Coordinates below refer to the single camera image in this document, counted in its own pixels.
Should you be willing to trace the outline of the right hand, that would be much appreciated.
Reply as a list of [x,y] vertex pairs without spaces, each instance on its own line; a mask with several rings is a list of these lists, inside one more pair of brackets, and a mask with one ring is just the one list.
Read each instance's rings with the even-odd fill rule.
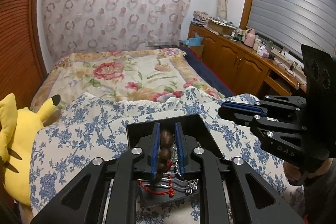
[[[314,178],[324,175],[330,169],[332,163],[333,159],[328,158],[318,170],[316,170],[314,173],[308,173],[307,178]],[[297,181],[301,178],[301,173],[298,167],[289,164],[288,162],[284,162],[283,168],[285,176],[288,180]]]

